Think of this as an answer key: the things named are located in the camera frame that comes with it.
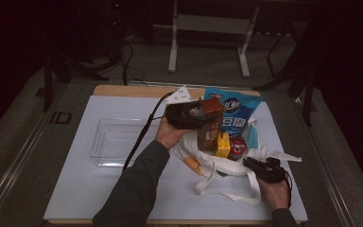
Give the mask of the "clear plastic tray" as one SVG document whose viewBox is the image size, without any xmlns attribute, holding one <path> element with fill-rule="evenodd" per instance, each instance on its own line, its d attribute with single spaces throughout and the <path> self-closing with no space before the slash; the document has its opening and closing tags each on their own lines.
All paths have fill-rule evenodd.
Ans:
<svg viewBox="0 0 363 227">
<path fill-rule="evenodd" d="M 138 118 L 101 118 L 90 157 L 98 166 L 123 167 L 146 123 Z"/>
</svg>

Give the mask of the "red-lidded candy jar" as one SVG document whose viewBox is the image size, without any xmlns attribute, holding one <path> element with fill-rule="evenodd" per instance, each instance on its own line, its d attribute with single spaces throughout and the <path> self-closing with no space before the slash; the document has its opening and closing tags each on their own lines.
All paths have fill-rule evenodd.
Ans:
<svg viewBox="0 0 363 227">
<path fill-rule="evenodd" d="M 243 154 L 247 150 L 247 145 L 244 139 L 241 137 L 233 137 L 231 139 L 231 149 L 228 158 L 232 161 L 238 161 L 242 158 Z"/>
</svg>

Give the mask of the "white canvas tote bag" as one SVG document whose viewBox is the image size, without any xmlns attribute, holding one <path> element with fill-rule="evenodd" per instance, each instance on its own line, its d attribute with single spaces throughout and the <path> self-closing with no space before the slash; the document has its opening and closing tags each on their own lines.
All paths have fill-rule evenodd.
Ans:
<svg viewBox="0 0 363 227">
<path fill-rule="evenodd" d="M 199 182 L 195 189 L 200 195 L 222 195 L 235 202 L 258 204 L 261 202 L 260 186 L 256 174 L 241 161 L 232 161 L 227 158 L 220 158 L 198 148 L 198 133 L 196 131 L 185 134 L 173 148 L 175 155 L 180 158 L 192 170 L 205 179 Z M 212 180 L 226 181 L 233 177 L 247 177 L 249 179 L 249 190 L 251 196 L 242 196 L 226 192 L 224 189 L 217 191 L 207 190 Z"/>
</svg>

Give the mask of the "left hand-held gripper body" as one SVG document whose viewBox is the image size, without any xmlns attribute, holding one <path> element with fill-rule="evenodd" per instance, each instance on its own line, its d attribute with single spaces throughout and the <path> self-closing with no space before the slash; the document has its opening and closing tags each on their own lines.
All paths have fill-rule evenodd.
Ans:
<svg viewBox="0 0 363 227">
<path fill-rule="evenodd" d="M 189 125 L 195 122 L 205 122 L 205 117 L 200 109 L 187 109 L 187 104 L 199 99 L 193 99 L 188 89 L 183 85 L 170 96 L 164 99 L 166 105 L 164 116 L 167 122 L 179 130 L 190 130 Z"/>
</svg>

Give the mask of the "person's left hand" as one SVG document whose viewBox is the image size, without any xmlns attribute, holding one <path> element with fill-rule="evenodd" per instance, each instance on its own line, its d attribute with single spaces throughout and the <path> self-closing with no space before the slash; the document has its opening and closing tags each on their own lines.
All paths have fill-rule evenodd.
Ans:
<svg viewBox="0 0 363 227">
<path fill-rule="evenodd" d="M 171 149 L 188 132 L 191 132 L 191 130 L 178 130 L 171 126 L 165 118 L 162 118 L 155 140 L 161 143 L 166 149 Z"/>
</svg>

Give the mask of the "white metal table frame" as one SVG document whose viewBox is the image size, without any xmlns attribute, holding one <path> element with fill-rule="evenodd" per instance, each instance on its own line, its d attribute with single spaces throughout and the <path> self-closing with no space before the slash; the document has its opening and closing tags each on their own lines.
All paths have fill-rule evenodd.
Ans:
<svg viewBox="0 0 363 227">
<path fill-rule="evenodd" d="M 170 73 L 176 71 L 178 56 L 178 31 L 191 30 L 214 33 L 240 34 L 245 36 L 245 41 L 237 47 L 237 55 L 243 78 L 251 75 L 246 52 L 251 40 L 253 29 L 260 6 L 255 5 L 251 11 L 250 19 L 211 17 L 192 14 L 178 13 L 179 0 L 173 0 L 173 17 L 172 17 L 172 43 L 167 70 Z"/>
</svg>

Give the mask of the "yellow drink carton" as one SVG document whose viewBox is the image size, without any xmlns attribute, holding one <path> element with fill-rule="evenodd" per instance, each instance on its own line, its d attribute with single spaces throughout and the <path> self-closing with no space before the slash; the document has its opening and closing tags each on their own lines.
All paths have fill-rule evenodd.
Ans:
<svg viewBox="0 0 363 227">
<path fill-rule="evenodd" d="M 227 158 L 231 150 L 230 137 L 227 132 L 221 132 L 217 138 L 217 147 L 215 156 L 220 158 Z"/>
</svg>

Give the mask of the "black metal stand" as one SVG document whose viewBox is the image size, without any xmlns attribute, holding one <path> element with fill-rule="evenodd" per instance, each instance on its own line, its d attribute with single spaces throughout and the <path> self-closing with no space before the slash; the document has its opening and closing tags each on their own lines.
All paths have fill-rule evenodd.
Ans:
<svg viewBox="0 0 363 227">
<path fill-rule="evenodd" d="M 71 59 L 69 56 L 62 52 L 48 53 L 44 58 L 44 87 L 43 97 L 44 106 L 43 111 L 47 112 L 53 103 L 53 74 L 55 74 L 60 82 L 67 83 L 70 81 L 71 76 L 67 64 L 75 67 L 81 73 L 89 78 L 95 80 L 107 80 L 88 69 L 78 61 Z"/>
<path fill-rule="evenodd" d="M 302 117 L 305 123 L 311 127 L 310 112 L 315 76 L 310 71 L 308 58 L 306 58 L 306 56 L 302 57 L 303 45 L 301 44 L 301 38 L 305 34 L 308 25 L 309 23 L 305 21 L 292 21 L 287 23 L 285 26 L 285 34 L 281 35 L 277 39 L 276 43 L 267 54 L 268 67 L 272 76 L 274 76 L 274 80 L 264 85 L 253 87 L 253 90 L 266 91 L 291 79 L 292 82 L 287 89 L 287 93 L 290 97 L 294 97 L 296 100 L 298 100 L 300 95 L 304 93 L 302 100 Z M 275 73 L 271 62 L 271 52 L 287 33 L 289 33 L 292 39 L 296 42 L 296 46 L 283 68 L 278 73 Z"/>
</svg>

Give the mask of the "black equipment pole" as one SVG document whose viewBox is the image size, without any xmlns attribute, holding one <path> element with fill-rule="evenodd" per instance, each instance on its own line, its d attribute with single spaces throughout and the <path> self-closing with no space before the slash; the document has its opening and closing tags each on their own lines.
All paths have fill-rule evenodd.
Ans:
<svg viewBox="0 0 363 227">
<path fill-rule="evenodd" d="M 125 0 L 107 0 L 109 10 L 109 22 L 114 38 L 114 59 L 123 65 L 122 82 L 128 84 L 126 66 L 122 62 L 123 44 L 126 31 L 126 5 Z"/>
</svg>

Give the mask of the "brown carton box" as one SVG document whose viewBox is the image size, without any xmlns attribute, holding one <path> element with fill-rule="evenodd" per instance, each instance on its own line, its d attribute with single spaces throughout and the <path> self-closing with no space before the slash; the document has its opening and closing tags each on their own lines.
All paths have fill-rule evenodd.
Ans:
<svg viewBox="0 0 363 227">
<path fill-rule="evenodd" d="M 200 102 L 205 122 L 198 130 L 199 150 L 211 150 L 217 146 L 217 138 L 223 120 L 223 106 L 218 98 L 205 99 Z"/>
</svg>

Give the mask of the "blue snack bag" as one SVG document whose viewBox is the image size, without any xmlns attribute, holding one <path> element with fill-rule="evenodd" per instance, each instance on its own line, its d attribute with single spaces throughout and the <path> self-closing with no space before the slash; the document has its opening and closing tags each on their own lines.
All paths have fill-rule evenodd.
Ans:
<svg viewBox="0 0 363 227">
<path fill-rule="evenodd" d="M 225 91 L 217 88 L 207 88 L 204 98 L 217 98 L 223 106 L 223 121 L 221 130 L 230 137 L 240 136 L 243 128 L 257 107 L 263 101 L 260 96 L 245 95 L 239 92 Z"/>
</svg>

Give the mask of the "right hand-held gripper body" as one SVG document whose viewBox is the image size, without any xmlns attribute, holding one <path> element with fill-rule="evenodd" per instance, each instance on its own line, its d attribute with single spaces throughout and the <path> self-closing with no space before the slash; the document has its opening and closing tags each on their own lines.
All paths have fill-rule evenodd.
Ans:
<svg viewBox="0 0 363 227">
<path fill-rule="evenodd" d="M 259 161 L 258 165 L 263 168 L 263 171 L 255 173 L 256 176 L 266 183 L 282 182 L 285 179 L 285 169 L 281 167 L 282 160 L 300 162 L 302 158 L 278 150 L 272 151 L 265 162 Z"/>
</svg>

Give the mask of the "person's right hand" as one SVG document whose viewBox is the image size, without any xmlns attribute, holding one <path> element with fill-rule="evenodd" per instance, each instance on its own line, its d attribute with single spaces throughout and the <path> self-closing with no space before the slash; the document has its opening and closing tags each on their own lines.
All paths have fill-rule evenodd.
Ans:
<svg viewBox="0 0 363 227">
<path fill-rule="evenodd" d="M 286 181 L 280 183 L 266 183 L 265 181 L 258 179 L 258 183 L 263 189 L 272 210 L 289 207 L 290 189 Z"/>
</svg>

